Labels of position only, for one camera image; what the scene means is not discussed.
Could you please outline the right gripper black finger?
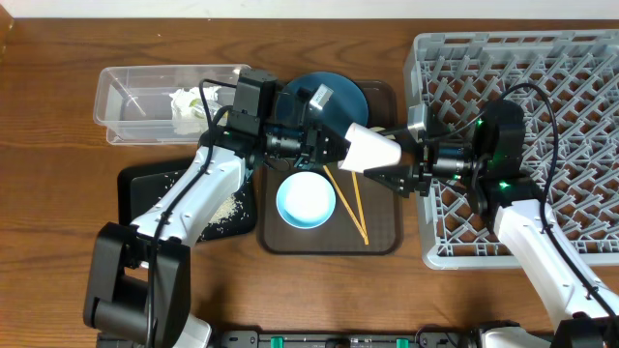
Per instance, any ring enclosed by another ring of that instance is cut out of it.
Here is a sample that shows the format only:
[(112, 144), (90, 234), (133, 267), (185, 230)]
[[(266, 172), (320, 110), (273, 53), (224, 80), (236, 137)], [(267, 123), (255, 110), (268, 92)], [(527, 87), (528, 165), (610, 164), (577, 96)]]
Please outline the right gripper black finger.
[(403, 198), (417, 191), (419, 175), (413, 165), (392, 165), (366, 169), (364, 176)]
[(406, 125), (398, 125), (393, 128), (380, 129), (377, 131), (378, 134), (384, 137), (397, 136), (399, 134), (407, 133), (407, 132), (409, 132), (409, 128)]

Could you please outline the cream white cup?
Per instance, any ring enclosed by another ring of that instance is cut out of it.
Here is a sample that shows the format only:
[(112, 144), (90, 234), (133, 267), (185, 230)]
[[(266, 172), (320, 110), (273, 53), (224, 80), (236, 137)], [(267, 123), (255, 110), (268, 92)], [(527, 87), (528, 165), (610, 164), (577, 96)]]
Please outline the cream white cup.
[(351, 124), (344, 139), (350, 142), (350, 146), (345, 158), (338, 162), (340, 170), (363, 173), (367, 169), (400, 162), (400, 145), (364, 126)]

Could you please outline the dark blue plate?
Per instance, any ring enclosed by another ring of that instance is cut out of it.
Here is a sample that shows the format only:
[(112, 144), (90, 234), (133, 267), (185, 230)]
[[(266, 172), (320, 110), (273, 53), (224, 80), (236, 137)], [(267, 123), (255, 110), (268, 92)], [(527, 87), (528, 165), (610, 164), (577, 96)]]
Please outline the dark blue plate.
[[(334, 93), (322, 111), (309, 108), (320, 84)], [(347, 77), (333, 72), (311, 72), (293, 79), (279, 92), (275, 120), (288, 126), (327, 126), (344, 137), (351, 124), (368, 123), (368, 102), (361, 88)]]

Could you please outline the wooden chopstick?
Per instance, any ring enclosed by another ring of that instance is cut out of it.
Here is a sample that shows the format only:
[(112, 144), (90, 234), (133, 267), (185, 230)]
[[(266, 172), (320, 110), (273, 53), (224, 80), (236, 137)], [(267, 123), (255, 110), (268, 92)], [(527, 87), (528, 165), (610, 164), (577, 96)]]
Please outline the wooden chopstick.
[(359, 231), (364, 244), (366, 246), (369, 245), (369, 240), (368, 240), (368, 233), (366, 231), (366, 228), (364, 227), (364, 225), (357, 219), (357, 216), (355, 215), (355, 213), (353, 212), (352, 208), (350, 207), (347, 199), (345, 198), (343, 192), (341, 191), (337, 181), (335, 180), (333, 174), (331, 173), (330, 169), (328, 168), (327, 165), (323, 165), (322, 166), (325, 174), (327, 175), (327, 177), (329, 178), (329, 181), (331, 182), (331, 184), (333, 185), (333, 187), (335, 188), (335, 191), (339, 197), (339, 200), (341, 201), (341, 203), (343, 204), (346, 212), (349, 214), (351, 220), (353, 221), (355, 227), (357, 228), (357, 230)]
[(357, 202), (357, 209), (359, 213), (359, 222), (360, 222), (361, 229), (362, 229), (362, 236), (364, 239), (364, 244), (368, 246), (369, 245), (368, 231), (366, 227), (366, 221), (365, 221), (365, 215), (364, 215), (364, 210), (363, 210), (362, 197), (361, 197), (360, 188), (359, 188), (358, 179), (357, 179), (357, 173), (351, 172), (351, 177), (352, 177), (352, 183), (353, 183), (353, 188), (354, 188), (356, 202)]

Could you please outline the light blue small bowl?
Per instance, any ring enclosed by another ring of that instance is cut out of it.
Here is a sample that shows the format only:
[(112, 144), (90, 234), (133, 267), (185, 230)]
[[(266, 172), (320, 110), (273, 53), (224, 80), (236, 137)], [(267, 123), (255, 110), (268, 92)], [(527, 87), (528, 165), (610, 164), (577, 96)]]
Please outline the light blue small bowl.
[(336, 193), (321, 174), (302, 171), (287, 177), (276, 193), (280, 217), (297, 229), (313, 229), (324, 224), (336, 208)]

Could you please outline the pile of rice grains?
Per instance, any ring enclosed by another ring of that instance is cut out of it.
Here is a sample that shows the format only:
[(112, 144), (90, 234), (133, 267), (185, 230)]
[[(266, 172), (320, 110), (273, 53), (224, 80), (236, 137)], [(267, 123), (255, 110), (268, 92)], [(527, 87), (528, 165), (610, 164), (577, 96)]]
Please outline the pile of rice grains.
[[(133, 218), (145, 213), (161, 200), (185, 173), (184, 170), (169, 171), (140, 177), (132, 183)], [(257, 210), (252, 183), (243, 185), (229, 196), (198, 239), (206, 242), (252, 231), (257, 221)]]

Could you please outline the green yellow snack wrapper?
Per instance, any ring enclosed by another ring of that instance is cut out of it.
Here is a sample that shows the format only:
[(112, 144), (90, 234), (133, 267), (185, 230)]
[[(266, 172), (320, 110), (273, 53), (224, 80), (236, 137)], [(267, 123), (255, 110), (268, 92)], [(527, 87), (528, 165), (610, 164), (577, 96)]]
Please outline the green yellow snack wrapper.
[(190, 103), (190, 108), (192, 111), (192, 115), (196, 118), (205, 118), (206, 113), (204, 110), (204, 105), (201, 99), (194, 99)]

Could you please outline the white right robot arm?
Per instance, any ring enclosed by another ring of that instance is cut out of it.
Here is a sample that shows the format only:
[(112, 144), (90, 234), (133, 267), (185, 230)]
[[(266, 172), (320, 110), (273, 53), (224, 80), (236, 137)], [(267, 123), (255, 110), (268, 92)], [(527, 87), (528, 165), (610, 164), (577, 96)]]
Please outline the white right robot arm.
[(539, 187), (521, 169), (523, 109), (512, 101), (487, 103), (470, 143), (447, 135), (414, 146), (412, 163), (365, 171), (403, 197), (428, 195), (432, 181), (456, 184), (472, 213), (514, 256), (533, 284), (553, 325), (551, 347), (615, 347), (618, 296), (570, 244)]

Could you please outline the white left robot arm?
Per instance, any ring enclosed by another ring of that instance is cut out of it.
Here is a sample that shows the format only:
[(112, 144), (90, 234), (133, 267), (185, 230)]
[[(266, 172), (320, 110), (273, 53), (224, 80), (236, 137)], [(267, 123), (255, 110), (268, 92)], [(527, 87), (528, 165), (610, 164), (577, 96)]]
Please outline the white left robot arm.
[(288, 83), (243, 69), (230, 104), (207, 111), (207, 130), (184, 175), (130, 224), (110, 222), (93, 250), (83, 321), (139, 347), (205, 347), (211, 326), (191, 312), (191, 252), (223, 202), (267, 158), (300, 169), (342, 160), (346, 132), (368, 119), (363, 92), (334, 72)]

